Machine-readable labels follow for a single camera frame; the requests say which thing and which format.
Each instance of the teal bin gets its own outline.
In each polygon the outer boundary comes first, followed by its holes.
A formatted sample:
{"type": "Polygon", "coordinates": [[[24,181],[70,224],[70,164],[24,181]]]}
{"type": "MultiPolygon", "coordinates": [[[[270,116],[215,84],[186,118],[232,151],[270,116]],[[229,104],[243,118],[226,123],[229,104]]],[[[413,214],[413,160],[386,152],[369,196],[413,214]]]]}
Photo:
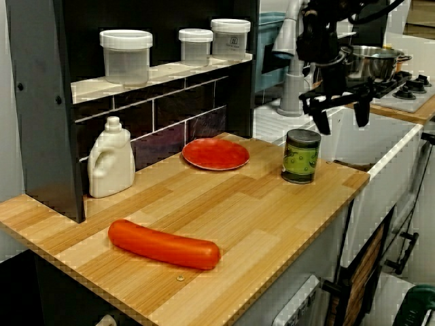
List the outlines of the teal bin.
{"type": "Polygon", "coordinates": [[[262,73],[264,49],[273,45],[279,30],[283,24],[285,14],[283,12],[264,12],[260,14],[258,25],[258,47],[256,60],[256,92],[265,90],[284,81],[288,67],[262,73]]]}

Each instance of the brick pattern wall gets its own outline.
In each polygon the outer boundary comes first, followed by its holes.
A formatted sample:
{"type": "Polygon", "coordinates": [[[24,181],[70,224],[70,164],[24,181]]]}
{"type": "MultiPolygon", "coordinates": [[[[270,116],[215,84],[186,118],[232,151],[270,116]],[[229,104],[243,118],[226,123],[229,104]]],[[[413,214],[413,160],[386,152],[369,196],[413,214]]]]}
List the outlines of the brick pattern wall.
{"type": "Polygon", "coordinates": [[[131,133],[136,169],[179,153],[198,138],[226,131],[228,69],[168,81],[73,106],[84,193],[88,155],[107,117],[118,116],[131,133]]]}

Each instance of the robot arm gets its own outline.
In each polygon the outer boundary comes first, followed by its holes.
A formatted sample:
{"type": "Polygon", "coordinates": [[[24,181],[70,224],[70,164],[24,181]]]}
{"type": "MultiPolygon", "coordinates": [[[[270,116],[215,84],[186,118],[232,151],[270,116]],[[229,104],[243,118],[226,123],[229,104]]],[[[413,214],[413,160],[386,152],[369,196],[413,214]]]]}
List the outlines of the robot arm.
{"type": "Polygon", "coordinates": [[[296,40],[296,51],[299,60],[315,62],[322,76],[321,86],[301,94],[299,99],[306,114],[313,117],[319,131],[330,134],[328,118],[324,110],[354,103],[358,126],[367,125],[370,113],[370,102],[375,88],[372,80],[364,84],[348,85],[346,80],[345,55],[338,44],[336,23],[349,19],[352,24],[365,24],[386,15],[404,0],[395,0],[377,13],[360,20],[353,15],[378,0],[310,0],[301,11],[303,32],[296,40]]]}

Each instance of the green can label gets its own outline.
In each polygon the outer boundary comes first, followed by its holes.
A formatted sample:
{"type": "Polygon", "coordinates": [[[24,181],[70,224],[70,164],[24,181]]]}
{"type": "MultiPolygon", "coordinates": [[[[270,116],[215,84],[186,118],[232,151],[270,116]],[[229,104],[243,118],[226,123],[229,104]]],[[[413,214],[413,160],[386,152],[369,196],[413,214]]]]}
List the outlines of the green can label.
{"type": "Polygon", "coordinates": [[[319,148],[297,148],[285,144],[283,173],[311,175],[315,171],[319,148]]]}

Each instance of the black shelf unit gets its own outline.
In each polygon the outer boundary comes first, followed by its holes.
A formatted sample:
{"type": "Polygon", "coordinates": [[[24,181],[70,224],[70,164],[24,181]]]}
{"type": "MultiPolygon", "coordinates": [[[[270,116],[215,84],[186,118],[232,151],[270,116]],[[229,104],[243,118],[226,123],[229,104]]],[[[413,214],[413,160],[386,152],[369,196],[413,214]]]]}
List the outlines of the black shelf unit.
{"type": "MultiPolygon", "coordinates": [[[[104,75],[99,32],[151,31],[151,66],[180,60],[177,32],[213,18],[251,22],[256,53],[259,0],[6,0],[26,193],[72,220],[85,220],[71,82],[104,75]]],[[[252,136],[254,64],[230,77],[226,129],[252,136]]]]}

